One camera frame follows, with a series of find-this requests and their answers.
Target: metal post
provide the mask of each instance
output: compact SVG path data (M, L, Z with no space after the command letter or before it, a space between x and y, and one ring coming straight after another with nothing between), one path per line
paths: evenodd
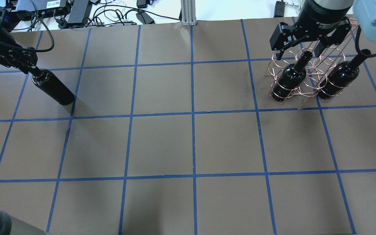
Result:
M182 25L197 25L195 0L181 0Z

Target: sticker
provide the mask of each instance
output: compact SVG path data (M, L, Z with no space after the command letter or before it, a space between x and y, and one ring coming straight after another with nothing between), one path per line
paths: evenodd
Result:
M60 0L47 2L46 8L58 8L60 6Z

